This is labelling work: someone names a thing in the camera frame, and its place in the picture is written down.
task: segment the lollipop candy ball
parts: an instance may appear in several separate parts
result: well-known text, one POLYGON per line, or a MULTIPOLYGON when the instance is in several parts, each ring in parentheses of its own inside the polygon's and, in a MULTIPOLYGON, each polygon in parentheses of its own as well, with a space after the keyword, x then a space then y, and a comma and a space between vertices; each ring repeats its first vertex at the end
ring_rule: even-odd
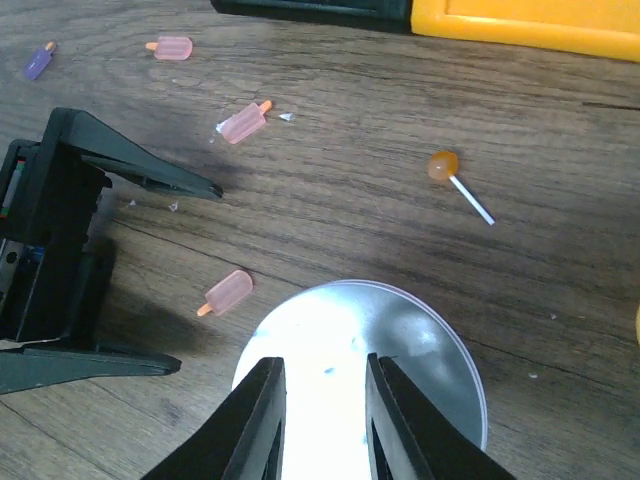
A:
POLYGON ((427 172, 434 180, 449 180, 457 171, 458 156, 453 152, 434 153, 427 166, 427 172))

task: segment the wood grain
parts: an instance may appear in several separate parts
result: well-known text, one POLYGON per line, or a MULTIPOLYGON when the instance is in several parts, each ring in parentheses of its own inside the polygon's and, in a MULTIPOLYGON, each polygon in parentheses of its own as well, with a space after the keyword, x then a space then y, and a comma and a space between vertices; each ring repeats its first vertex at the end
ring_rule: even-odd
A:
POLYGON ((223 16, 205 0, 9 0, 0 28, 0 150, 76 107, 226 189, 173 213, 174 198, 118 186, 103 334, 183 368, 0 398, 0 476, 141 476, 226 396, 271 309, 366 278, 419 296, 464 338, 489 453, 516 476, 637 478, 639 65, 223 16), (193 57, 154 60, 143 47, 160 33, 189 35, 193 57), (50 68, 27 82, 22 66, 49 39, 50 68), (265 99, 264 129, 236 146, 214 136, 265 99), (460 155, 494 227, 426 176, 440 149, 460 155), (255 294, 196 318, 237 266, 255 294))

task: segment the white fragment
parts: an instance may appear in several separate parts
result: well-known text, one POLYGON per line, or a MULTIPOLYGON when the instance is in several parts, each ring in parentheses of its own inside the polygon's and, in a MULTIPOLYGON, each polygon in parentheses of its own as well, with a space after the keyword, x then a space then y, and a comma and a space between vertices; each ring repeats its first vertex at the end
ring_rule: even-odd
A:
POLYGON ((216 125, 216 132, 222 133, 222 127, 224 127, 224 124, 228 121, 229 119, 227 118, 224 122, 220 122, 218 125, 216 125))

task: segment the black object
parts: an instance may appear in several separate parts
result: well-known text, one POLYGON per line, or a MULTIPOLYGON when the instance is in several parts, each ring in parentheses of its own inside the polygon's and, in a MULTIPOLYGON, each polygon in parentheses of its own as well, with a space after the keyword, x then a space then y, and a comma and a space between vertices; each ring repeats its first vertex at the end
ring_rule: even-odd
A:
POLYGON ((219 13, 411 32, 412 0, 211 0, 219 13))
MULTIPOLYGON (((515 480, 458 432, 391 358, 370 354, 366 378, 373 480, 515 480)), ((263 358, 144 480, 279 479, 285 393, 284 361, 263 358)))
POLYGON ((200 430, 144 480, 280 478, 285 395, 284 360, 261 359, 200 430))
POLYGON ((80 378, 165 375, 166 355, 100 344, 95 324, 114 248, 83 251, 105 171, 148 190, 220 198, 209 180, 171 165, 81 110, 51 112, 41 142, 15 140, 0 170, 0 394, 80 378))

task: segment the orange lollipop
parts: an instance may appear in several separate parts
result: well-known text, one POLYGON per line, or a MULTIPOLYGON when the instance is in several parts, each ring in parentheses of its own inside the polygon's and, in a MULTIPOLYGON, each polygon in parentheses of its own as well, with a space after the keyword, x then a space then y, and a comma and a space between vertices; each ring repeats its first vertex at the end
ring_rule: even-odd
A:
POLYGON ((434 180, 451 180, 460 193, 469 200, 469 203, 478 211, 482 218, 484 218, 489 225, 493 225, 496 221, 493 219, 489 212, 487 212, 480 202, 478 202, 471 192, 467 190, 460 180, 456 177, 458 173, 458 156, 453 152, 437 152, 434 153, 429 164, 427 165, 427 172, 429 176, 434 180))

